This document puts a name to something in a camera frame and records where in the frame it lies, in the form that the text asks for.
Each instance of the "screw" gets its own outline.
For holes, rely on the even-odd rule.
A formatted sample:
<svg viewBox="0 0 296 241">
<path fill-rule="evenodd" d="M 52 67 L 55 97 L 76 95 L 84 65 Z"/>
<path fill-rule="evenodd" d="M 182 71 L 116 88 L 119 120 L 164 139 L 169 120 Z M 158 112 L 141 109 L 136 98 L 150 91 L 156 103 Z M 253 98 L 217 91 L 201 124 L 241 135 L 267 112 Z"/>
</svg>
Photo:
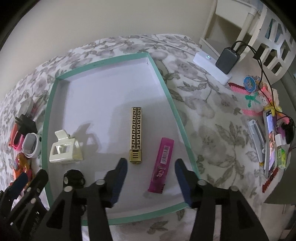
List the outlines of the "screw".
<svg viewBox="0 0 296 241">
<path fill-rule="evenodd" d="M 65 188 L 64 188 L 64 191 L 65 192 L 70 192 L 70 191 L 72 191 L 73 190 L 73 187 L 72 186 L 66 186 Z"/>
<path fill-rule="evenodd" d="M 237 186 L 231 186 L 231 187 L 230 187 L 230 190 L 231 190 L 231 191 L 234 191 L 234 192 L 237 192 L 239 189 L 238 189 Z"/>
<path fill-rule="evenodd" d="M 205 180 L 198 180 L 197 184 L 201 185 L 201 186 L 205 186 L 207 184 L 207 182 Z"/>
<path fill-rule="evenodd" d="M 105 184 L 105 180 L 104 179 L 99 179 L 96 181 L 97 185 L 104 185 Z"/>
</svg>

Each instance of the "black cable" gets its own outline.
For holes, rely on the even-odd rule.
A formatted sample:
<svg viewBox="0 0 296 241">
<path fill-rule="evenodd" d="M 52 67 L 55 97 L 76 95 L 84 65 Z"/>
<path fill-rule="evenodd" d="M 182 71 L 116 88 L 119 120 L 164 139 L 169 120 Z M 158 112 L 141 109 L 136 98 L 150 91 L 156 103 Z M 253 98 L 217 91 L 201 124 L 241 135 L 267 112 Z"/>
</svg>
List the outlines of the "black cable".
<svg viewBox="0 0 296 241">
<path fill-rule="evenodd" d="M 237 48 L 236 53 L 237 53 L 237 52 L 240 50 L 240 48 L 243 47 L 243 46 L 247 46 L 247 47 L 249 47 L 249 49 L 254 53 L 254 55 L 257 53 L 257 51 L 256 51 L 252 46 L 246 44 L 246 43 L 243 42 L 243 41 L 236 41 L 236 42 L 234 42 L 234 44 L 231 46 L 231 49 L 233 49 L 237 43 L 242 43 L 242 44 Z M 269 99 L 267 98 L 267 96 L 263 93 L 263 91 L 262 91 L 261 89 L 259 89 L 259 90 L 260 90 L 261 93 L 267 98 L 267 100 L 268 100 L 270 106 L 273 106 L 275 112 L 278 112 L 278 113 L 284 114 L 286 117 L 288 117 L 288 118 L 291 120 L 292 118 L 291 118 L 290 116 L 286 115 L 285 113 L 283 113 L 283 112 L 281 112 L 281 111 L 278 111 L 278 110 L 275 108 L 275 106 L 274 106 L 274 93 L 273 93 L 273 91 L 272 91 L 271 83 L 270 83 L 270 81 L 269 81 L 269 79 L 268 79 L 268 77 L 267 77 L 267 75 L 266 75 L 266 73 L 265 73 L 265 71 L 264 71 L 264 69 L 263 69 L 263 65 L 262 65 L 262 61 L 261 61 L 261 59 L 260 59 L 260 58 L 257 59 L 257 62 L 258 62 L 259 66 L 260 66 L 260 69 L 261 69 L 261 78 L 260 78 L 260 81 L 259 81 L 258 86 L 260 86 L 260 84 L 261 84 L 261 82 L 262 82 L 262 80 L 263 80 L 263 74 L 264 74 L 264 76 L 265 76 L 265 78 L 266 78 L 266 80 L 267 80 L 267 82 L 268 82 L 268 84 L 269 84 L 270 90 L 271 90 L 272 104 L 271 104 L 271 102 L 269 101 Z"/>
<path fill-rule="evenodd" d="M 232 50 L 233 50 L 233 48 L 236 46 L 237 43 L 242 43 L 242 44 L 237 48 L 237 50 L 236 50 L 236 54 L 238 53 L 238 51 L 239 51 L 242 47 L 246 46 L 246 47 L 249 47 L 249 49 L 253 52 L 254 55 L 256 55 L 257 51 L 256 51 L 252 46 L 246 44 L 246 43 L 243 42 L 243 41 L 236 41 L 236 42 L 234 42 L 234 44 L 231 46 L 231 49 L 232 49 Z M 287 114 L 285 114 L 285 113 L 283 113 L 283 112 L 281 112 L 281 111 L 278 111 L 278 110 L 275 108 L 275 104 L 274 104 L 274 93 L 273 93 L 273 91 L 272 91 L 271 83 L 270 83 L 270 81 L 269 81 L 269 79 L 268 79 L 268 77 L 267 77 L 267 75 L 266 75 L 266 73 L 265 73 L 265 71 L 264 71 L 264 69 L 263 69 L 263 64 L 262 64 L 261 59 L 258 58 L 258 59 L 256 59 L 256 60 L 257 60 L 257 62 L 258 62 L 258 64 L 259 64 L 259 67 L 260 67 L 260 69 L 261 69 L 261 78 L 260 78 L 260 81 L 259 81 L 259 84 L 258 84 L 258 89 L 259 89 L 259 90 L 261 91 L 261 93 L 266 97 L 266 99 L 268 100 L 270 106 L 272 106 L 272 107 L 274 108 L 274 110 L 275 110 L 275 117 L 276 117 L 276 123 L 277 123 L 280 119 L 283 119 L 283 118 L 285 118 L 285 117 L 289 118 L 289 121 L 290 121 L 291 124 L 293 125 L 293 139 L 292 139 L 292 141 L 291 141 L 291 143 L 292 143 L 293 140 L 294 140 L 294 137 L 295 137 L 295 128 L 296 128 L 296 126 L 295 126 L 295 122 L 294 122 L 294 120 L 292 119 L 292 117 L 288 116 Z M 270 100 L 268 99 L 268 97 L 265 95 L 265 93 L 263 93 L 263 91 L 260 89 L 260 84 L 261 84 L 261 82 L 263 81 L 263 75 L 265 76 L 265 78 L 266 78 L 266 80 L 267 80 L 267 82 L 268 82 L 268 84 L 269 84 L 269 87 L 270 87 L 271 96 L 272 96 L 272 103 L 270 102 Z M 283 114 L 283 115 L 285 115 L 285 116 L 282 116 L 281 118 L 277 119 L 276 112 L 281 113 L 281 114 Z"/>
</svg>

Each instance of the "floral bedspread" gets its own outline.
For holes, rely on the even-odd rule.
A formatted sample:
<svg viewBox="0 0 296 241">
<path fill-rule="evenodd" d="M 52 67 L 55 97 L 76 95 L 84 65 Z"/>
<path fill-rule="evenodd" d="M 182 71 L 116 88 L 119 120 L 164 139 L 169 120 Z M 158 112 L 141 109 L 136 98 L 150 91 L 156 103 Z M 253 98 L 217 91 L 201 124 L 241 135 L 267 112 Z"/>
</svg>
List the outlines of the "floral bedspread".
<svg viewBox="0 0 296 241">
<path fill-rule="evenodd" d="M 161 40 L 167 44 L 151 39 Z M 221 85 L 204 69 L 193 63 L 199 47 L 184 35 L 133 35 L 100 39 L 70 50 L 38 66 L 20 80 L 0 103 L 0 188 L 13 181 L 16 152 L 7 146 L 20 104 L 32 97 L 37 112 L 34 121 L 42 133 L 45 109 L 55 77 L 82 65 L 114 56 L 149 52 L 154 59 L 179 111 L 196 155 L 201 177 L 214 186 L 236 185 L 260 217 L 264 202 L 263 170 L 259 168 L 254 144 L 246 124 L 247 117 L 238 108 L 238 100 L 229 87 Z M 41 160 L 32 161 L 33 169 Z M 41 199 L 48 207 L 45 192 Z M 114 240 L 189 240 L 195 210 L 183 209 L 164 217 L 111 226 Z M 219 213 L 216 215 L 219 226 Z M 219 237 L 215 229 L 214 239 Z M 87 228 L 83 227 L 87 240 Z"/>
</svg>

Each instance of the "white wall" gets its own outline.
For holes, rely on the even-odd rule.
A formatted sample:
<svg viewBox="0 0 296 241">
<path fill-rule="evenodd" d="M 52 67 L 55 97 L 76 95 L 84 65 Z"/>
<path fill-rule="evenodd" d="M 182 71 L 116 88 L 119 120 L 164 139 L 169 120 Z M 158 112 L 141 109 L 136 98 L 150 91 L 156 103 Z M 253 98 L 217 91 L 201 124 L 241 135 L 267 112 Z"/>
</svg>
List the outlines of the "white wall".
<svg viewBox="0 0 296 241">
<path fill-rule="evenodd" d="M 97 39 L 176 33 L 196 43 L 213 0 L 41 0 L 0 51 L 0 99 L 48 59 Z"/>
</svg>

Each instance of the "white container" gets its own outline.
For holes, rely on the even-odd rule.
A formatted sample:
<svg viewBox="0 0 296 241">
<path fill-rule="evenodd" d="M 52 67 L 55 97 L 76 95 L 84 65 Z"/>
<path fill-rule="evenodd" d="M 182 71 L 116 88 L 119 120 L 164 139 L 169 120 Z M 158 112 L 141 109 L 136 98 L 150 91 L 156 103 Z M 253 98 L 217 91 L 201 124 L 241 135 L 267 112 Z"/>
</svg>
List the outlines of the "white container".
<svg viewBox="0 0 296 241">
<path fill-rule="evenodd" d="M 216 67 L 216 60 L 204 51 L 196 53 L 193 62 L 202 67 L 205 71 L 209 72 L 217 81 L 222 85 L 227 84 L 228 80 L 232 77 L 231 74 L 224 74 Z"/>
<path fill-rule="evenodd" d="M 36 158 L 41 151 L 41 136 L 28 133 L 22 143 L 22 151 L 28 158 Z"/>
</svg>

